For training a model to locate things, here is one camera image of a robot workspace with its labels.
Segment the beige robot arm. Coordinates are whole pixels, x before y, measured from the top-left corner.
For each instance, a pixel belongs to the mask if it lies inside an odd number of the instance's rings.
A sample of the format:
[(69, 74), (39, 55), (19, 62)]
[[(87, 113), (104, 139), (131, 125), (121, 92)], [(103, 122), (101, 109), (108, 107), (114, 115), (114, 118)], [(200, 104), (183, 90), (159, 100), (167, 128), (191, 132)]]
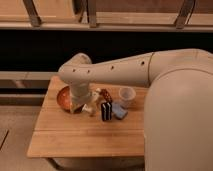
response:
[(89, 84), (146, 87), (145, 171), (213, 171), (213, 54), (179, 49), (93, 64), (82, 53), (58, 75), (75, 103), (89, 97)]

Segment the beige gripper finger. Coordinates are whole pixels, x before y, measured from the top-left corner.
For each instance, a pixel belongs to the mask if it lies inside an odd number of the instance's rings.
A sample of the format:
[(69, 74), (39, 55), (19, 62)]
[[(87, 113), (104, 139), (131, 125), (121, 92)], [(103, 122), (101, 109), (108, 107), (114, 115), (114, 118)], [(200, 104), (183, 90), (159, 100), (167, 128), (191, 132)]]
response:
[(96, 108), (93, 105), (85, 104), (83, 106), (83, 111), (88, 113), (90, 117), (93, 117), (96, 114)]
[(93, 91), (92, 91), (92, 94), (91, 94), (91, 101), (92, 101), (93, 103), (96, 103), (99, 99), (100, 99), (100, 89), (97, 88), (96, 90), (93, 90)]

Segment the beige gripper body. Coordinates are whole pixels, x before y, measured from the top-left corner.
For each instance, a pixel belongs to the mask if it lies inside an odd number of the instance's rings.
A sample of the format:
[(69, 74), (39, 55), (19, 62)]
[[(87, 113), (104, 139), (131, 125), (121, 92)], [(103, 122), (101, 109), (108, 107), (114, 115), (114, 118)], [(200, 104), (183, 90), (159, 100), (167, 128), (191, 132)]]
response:
[(72, 110), (76, 110), (90, 101), (91, 91), (88, 83), (71, 84), (69, 88)]

